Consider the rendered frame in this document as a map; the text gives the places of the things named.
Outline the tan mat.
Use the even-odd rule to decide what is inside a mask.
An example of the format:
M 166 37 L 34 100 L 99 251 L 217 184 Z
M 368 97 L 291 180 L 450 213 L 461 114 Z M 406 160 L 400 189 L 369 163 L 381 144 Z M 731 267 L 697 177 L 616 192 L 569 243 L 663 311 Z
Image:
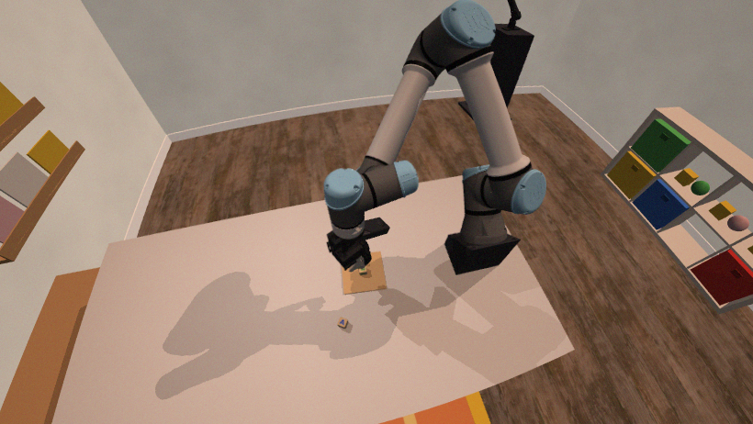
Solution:
M 372 260 L 366 266 L 367 274 L 360 275 L 358 269 L 350 273 L 350 268 L 345 271 L 342 267 L 343 292 L 345 294 L 387 289 L 381 252 L 375 251 L 370 253 Z

